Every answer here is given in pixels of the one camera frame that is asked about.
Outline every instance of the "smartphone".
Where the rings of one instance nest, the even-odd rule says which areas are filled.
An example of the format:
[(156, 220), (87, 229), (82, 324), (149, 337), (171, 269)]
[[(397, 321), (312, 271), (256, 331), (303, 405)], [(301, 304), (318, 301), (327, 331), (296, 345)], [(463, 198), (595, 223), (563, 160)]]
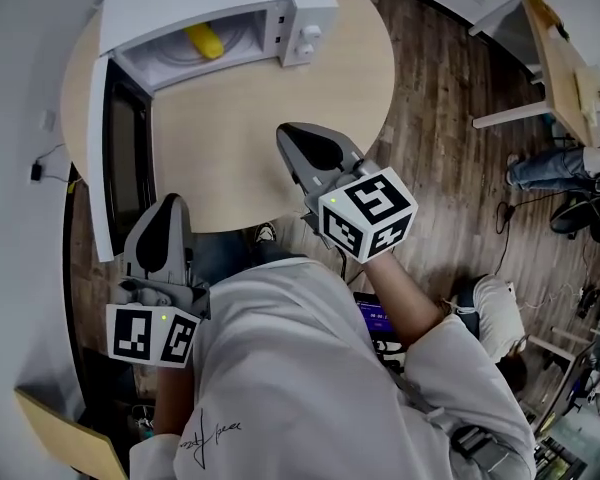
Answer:
[(398, 343), (396, 332), (389, 323), (378, 297), (371, 293), (353, 292), (353, 298), (358, 304), (372, 340)]

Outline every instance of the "purple screen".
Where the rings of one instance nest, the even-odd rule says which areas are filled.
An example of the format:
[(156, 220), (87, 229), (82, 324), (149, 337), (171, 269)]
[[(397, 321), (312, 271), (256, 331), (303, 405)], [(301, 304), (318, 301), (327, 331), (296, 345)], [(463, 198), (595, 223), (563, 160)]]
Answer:
[(358, 307), (362, 312), (365, 322), (367, 322), (367, 329), (370, 331), (393, 332), (389, 318), (379, 304), (358, 302)]

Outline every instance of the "white shirt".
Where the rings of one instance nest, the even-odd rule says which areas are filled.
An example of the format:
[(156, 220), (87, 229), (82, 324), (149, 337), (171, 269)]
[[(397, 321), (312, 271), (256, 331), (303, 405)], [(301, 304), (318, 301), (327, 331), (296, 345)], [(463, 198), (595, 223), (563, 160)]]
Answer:
[(600, 174), (600, 148), (585, 147), (582, 152), (582, 162), (589, 176), (594, 178)]
[[(131, 480), (453, 478), (449, 438), (407, 405), (335, 274), (292, 258), (211, 296), (194, 339), (193, 414), (182, 437), (132, 448)], [(506, 441), (526, 463), (520, 478), (532, 478), (531, 429), (457, 317), (409, 348), (405, 371), (430, 404)]]
[(494, 363), (499, 362), (525, 337), (516, 296), (496, 276), (484, 276), (473, 290), (480, 315), (480, 343)]

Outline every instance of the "white cube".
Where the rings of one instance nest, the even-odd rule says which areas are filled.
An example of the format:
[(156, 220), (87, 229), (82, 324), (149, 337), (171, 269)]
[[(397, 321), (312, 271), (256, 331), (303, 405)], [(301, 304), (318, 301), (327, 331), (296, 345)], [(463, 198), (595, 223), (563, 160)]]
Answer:
[(402, 242), (417, 210), (411, 192), (387, 167), (321, 196), (320, 234), (364, 263)]
[(130, 363), (183, 368), (199, 324), (172, 306), (107, 304), (107, 353)]

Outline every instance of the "blue jeans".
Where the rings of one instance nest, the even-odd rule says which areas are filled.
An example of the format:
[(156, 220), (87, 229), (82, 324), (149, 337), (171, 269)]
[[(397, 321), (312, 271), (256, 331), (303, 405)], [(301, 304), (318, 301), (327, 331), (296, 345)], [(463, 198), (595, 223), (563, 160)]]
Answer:
[(211, 286), (243, 270), (284, 260), (305, 257), (291, 254), (273, 241), (263, 241), (251, 250), (240, 231), (196, 234), (193, 248), (193, 272)]
[(591, 177), (584, 170), (583, 148), (550, 149), (511, 165), (513, 186), (521, 190), (587, 190)]

